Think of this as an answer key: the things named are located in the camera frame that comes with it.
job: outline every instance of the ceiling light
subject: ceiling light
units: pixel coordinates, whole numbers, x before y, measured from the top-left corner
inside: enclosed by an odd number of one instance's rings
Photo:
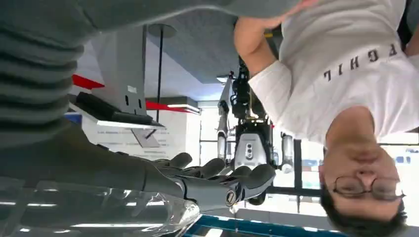
[[[178,104],[178,105],[168,105],[169,108],[188,108],[191,110],[194,110],[196,112],[199,112],[199,109],[196,107],[193,107],[191,105],[187,105],[187,104]]]
[[[78,224],[72,227],[80,228],[150,228],[160,227],[163,224]]]
[[[165,203],[163,201],[153,201],[147,203],[147,206],[163,206]],[[127,206],[137,206],[136,202],[128,202],[126,204]]]
[[[317,228],[313,228],[313,227],[304,227],[304,229],[305,229],[306,231],[311,231],[311,232],[317,232],[317,231],[318,231],[318,229],[317,229]]]
[[[0,205],[14,206],[16,203],[11,201],[0,201]]]
[[[6,205],[6,206],[14,206],[16,205],[15,202],[11,201],[0,201],[0,205]],[[36,207],[53,207],[57,204],[49,204],[49,203],[29,203],[28,206],[36,206]]]
[[[205,237],[220,237],[223,230],[220,229],[210,229]]]
[[[56,234],[63,234],[63,233],[68,233],[68,232],[70,232],[70,230],[55,231],[54,233],[56,233]]]
[[[53,207],[57,204],[47,204],[47,203],[30,203],[28,206],[38,206],[38,207]]]

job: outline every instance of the white long sleeve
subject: white long sleeve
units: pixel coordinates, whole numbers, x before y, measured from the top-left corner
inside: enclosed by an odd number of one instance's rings
[[[291,71],[279,61],[249,80],[249,85],[274,124],[278,123],[287,106],[291,83]]]

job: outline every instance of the gray sleeve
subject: gray sleeve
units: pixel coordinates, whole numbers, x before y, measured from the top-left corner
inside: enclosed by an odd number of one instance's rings
[[[96,32],[76,2],[1,3],[0,148],[39,142],[68,126],[71,75]]]

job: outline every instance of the glass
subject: glass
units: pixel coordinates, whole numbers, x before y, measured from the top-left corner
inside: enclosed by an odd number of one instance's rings
[[[320,189],[319,166],[323,163],[323,146],[309,141],[301,142],[302,187]]]
[[[202,109],[201,140],[206,140],[206,141],[217,140],[218,121],[219,121],[218,108]]]
[[[238,120],[229,114],[229,132],[228,141],[236,140],[236,130],[234,127],[237,125]],[[216,141],[220,117],[218,115],[218,108],[205,108],[201,112],[201,140],[203,141]]]
[[[208,163],[208,161],[218,157],[218,148],[216,142],[201,142],[201,166]],[[236,150],[236,143],[227,143],[227,160],[234,158],[234,152]]]
[[[319,197],[300,197],[300,214],[310,216],[327,216],[320,204]]]
[[[413,132],[394,133],[379,140],[385,144],[418,144],[419,134]]]
[[[358,177],[339,177],[336,179],[334,192],[345,197],[359,197],[365,193],[372,193],[376,199],[389,201],[404,196],[400,182],[387,178],[376,178],[371,184],[371,190],[367,191],[362,180]]]
[[[283,194],[267,194],[262,205],[255,206],[248,202],[245,209],[297,214],[297,196]]]
[[[384,150],[394,159],[399,172],[400,180],[403,183],[403,192],[407,195],[403,198],[405,211],[407,212],[407,224],[419,226],[418,199],[419,189],[417,188],[419,170],[419,146],[382,146]]]
[[[218,157],[216,142],[201,142],[200,166]]]

